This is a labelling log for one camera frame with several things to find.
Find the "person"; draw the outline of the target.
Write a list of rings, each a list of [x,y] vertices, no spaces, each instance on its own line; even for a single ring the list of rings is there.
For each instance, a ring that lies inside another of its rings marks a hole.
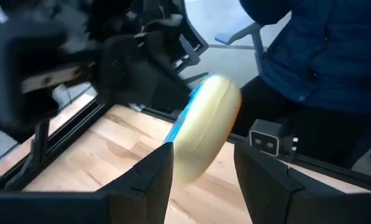
[[[371,148],[371,0],[239,0],[256,23],[288,24],[242,89],[232,129],[283,120],[298,153],[350,169]]]

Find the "white sprinkled donut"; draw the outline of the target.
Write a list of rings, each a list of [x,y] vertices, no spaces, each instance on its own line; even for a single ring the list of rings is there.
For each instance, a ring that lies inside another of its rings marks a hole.
[[[213,163],[241,105],[238,86],[222,75],[206,77],[191,93],[164,142],[173,144],[173,184],[195,182]]]

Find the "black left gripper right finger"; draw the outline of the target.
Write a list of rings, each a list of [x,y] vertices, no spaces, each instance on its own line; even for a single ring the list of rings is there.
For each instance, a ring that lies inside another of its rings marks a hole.
[[[234,163],[253,224],[371,224],[371,193],[341,192],[243,144]]]

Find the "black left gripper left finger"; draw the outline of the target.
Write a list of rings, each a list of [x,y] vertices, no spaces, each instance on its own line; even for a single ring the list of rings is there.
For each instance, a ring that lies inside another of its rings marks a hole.
[[[0,224],[164,224],[172,175],[167,142],[95,192],[0,192]]]

